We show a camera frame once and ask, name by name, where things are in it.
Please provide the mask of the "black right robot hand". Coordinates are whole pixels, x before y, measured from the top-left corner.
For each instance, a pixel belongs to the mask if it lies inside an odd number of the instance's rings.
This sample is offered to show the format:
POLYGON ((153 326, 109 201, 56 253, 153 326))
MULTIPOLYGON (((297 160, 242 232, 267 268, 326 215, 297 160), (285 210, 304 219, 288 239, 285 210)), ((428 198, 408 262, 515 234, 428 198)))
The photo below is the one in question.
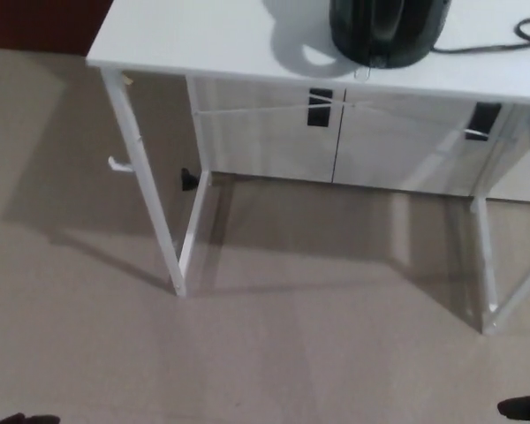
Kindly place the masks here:
POLYGON ((505 399, 497 404, 497 410, 509 420, 530 422, 530 396, 505 399))

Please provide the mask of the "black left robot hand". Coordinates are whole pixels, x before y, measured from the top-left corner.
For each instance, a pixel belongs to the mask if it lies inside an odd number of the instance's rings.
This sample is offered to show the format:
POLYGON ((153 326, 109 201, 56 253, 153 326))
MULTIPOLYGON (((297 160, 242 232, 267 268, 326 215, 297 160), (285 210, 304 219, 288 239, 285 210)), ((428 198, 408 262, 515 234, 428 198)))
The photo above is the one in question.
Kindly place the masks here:
POLYGON ((59 424, 61 419, 52 414, 25 415, 24 413, 14 413, 0 419, 0 424, 59 424))

